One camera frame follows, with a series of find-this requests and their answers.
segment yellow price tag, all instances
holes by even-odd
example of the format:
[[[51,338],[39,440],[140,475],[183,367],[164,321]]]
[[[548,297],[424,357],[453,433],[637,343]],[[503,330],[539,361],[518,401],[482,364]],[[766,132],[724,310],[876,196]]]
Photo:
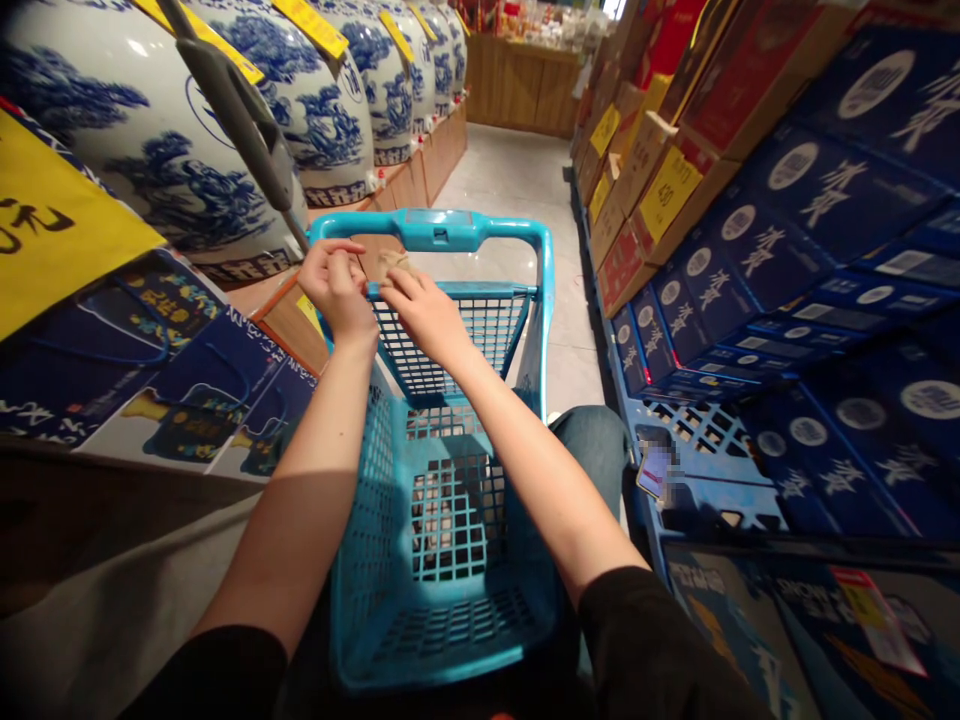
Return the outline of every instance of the yellow price tag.
[[[676,145],[672,145],[640,201],[640,214],[654,244],[663,238],[701,180],[700,171],[687,162]]]
[[[314,10],[306,0],[273,0],[273,6],[296,25],[320,50],[334,60],[343,57],[350,41]]]
[[[610,107],[600,118],[600,123],[590,136],[590,144],[597,151],[597,155],[603,157],[618,127],[620,127],[620,111],[610,103]]]
[[[5,112],[0,198],[0,340],[164,244],[153,228]]]
[[[163,14],[163,10],[160,9],[160,5],[157,4],[157,0],[133,0],[133,2],[147,15],[160,23],[168,33],[173,34],[173,28],[170,27],[170,23],[167,22],[167,17]],[[257,69],[257,66],[241,55],[233,45],[217,35],[209,25],[197,17],[193,10],[184,7],[183,11],[187,16],[187,20],[189,20],[193,26],[194,31],[196,31],[197,37],[215,46],[230,58],[233,64],[240,68],[240,72],[247,79],[247,82],[251,85],[256,85],[263,80],[263,73]]]
[[[590,201],[590,222],[596,223],[600,217],[600,211],[603,210],[603,204],[610,195],[610,180],[607,174],[600,176],[600,182],[597,183],[597,189],[593,191],[593,199]]]
[[[394,22],[393,16],[384,10],[380,13],[380,22],[383,23],[387,32],[390,33],[390,37],[392,37],[393,41],[397,44],[397,50],[399,50],[400,54],[412,65],[414,62],[413,50],[410,49],[410,43],[407,42],[403,33],[400,32],[400,28],[397,27],[397,23]]]
[[[437,42],[437,34],[433,31],[433,28],[430,27],[430,23],[427,22],[427,19],[423,16],[423,13],[420,12],[418,8],[413,3],[407,3],[410,7],[410,12],[413,13],[413,16],[417,19],[417,22],[420,23],[420,27],[423,28],[423,31],[427,34],[427,40],[430,42]]]
[[[297,300],[297,307],[300,308],[300,312],[307,316],[307,320],[309,320],[310,324],[320,333],[320,337],[323,337],[323,330],[320,328],[320,318],[317,317],[317,308],[310,302],[310,298],[302,295],[300,299]]]
[[[463,21],[463,15],[460,14],[460,11],[454,8],[454,12],[457,14],[457,20],[460,21],[460,27],[463,28],[463,34],[466,35],[467,37],[470,37],[471,35],[473,35],[473,33],[470,32],[470,28],[468,28],[467,24]]]

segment blue plastic basket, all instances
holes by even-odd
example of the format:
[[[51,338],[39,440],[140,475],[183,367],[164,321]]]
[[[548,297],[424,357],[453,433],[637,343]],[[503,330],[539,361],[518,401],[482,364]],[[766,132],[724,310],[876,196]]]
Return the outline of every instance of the blue plastic basket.
[[[529,243],[535,286],[439,285],[504,379],[526,326],[516,392],[546,420],[554,301],[546,227],[461,211],[335,213],[313,225],[310,239],[357,234],[393,235],[418,252],[476,252],[490,237]],[[441,685],[514,663],[554,634],[562,598],[473,408],[410,340],[378,286],[370,299],[380,357],[403,397],[375,367],[357,495],[332,582],[332,665],[351,694]]]

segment store aisle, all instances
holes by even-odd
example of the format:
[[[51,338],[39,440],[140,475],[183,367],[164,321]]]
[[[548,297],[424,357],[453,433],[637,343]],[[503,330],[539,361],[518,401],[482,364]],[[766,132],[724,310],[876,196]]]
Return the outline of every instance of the store aisle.
[[[470,124],[468,132],[467,152],[434,207],[528,218],[550,228],[557,290],[547,354],[547,407],[549,412],[563,412],[575,405],[602,405],[580,240],[570,208],[570,186],[563,179],[569,143],[485,125]],[[415,264],[437,280],[536,279],[534,253],[519,240],[491,240],[466,258],[414,255]]]

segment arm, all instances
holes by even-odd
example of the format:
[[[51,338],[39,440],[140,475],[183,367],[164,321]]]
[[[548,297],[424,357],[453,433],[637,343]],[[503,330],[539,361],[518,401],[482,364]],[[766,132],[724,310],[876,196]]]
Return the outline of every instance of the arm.
[[[419,282],[399,269],[389,276],[397,288],[381,288],[383,298],[420,349],[466,393],[574,606],[608,570],[649,570],[577,461],[474,346],[456,304],[422,273]]]
[[[290,658],[323,589],[356,491],[378,338],[361,292],[365,278],[347,251],[364,248],[327,241],[304,261],[300,285],[330,324],[336,348],[193,636],[224,625],[257,627]]]

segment porcelain jar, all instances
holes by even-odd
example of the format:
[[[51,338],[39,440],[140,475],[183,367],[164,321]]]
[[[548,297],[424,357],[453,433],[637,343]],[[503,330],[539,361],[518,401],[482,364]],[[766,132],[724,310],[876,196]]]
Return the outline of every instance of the porcelain jar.
[[[380,10],[386,10],[393,17],[400,31],[413,51],[413,65],[410,67],[410,81],[413,93],[413,134],[424,135],[433,130],[434,98],[436,97],[436,76],[433,69],[433,53],[430,41],[420,26],[416,15],[404,2],[377,2]]]
[[[264,74],[257,87],[283,129],[308,205],[345,205],[376,189],[370,111],[349,50],[328,61],[270,0],[182,1]]]
[[[413,89],[410,75],[372,2],[310,0],[347,40],[363,77],[373,126],[374,163],[396,165],[410,159]]]
[[[9,13],[0,94],[20,104],[220,281],[302,258],[177,53],[127,0],[28,0]],[[307,206],[293,178],[294,215]]]

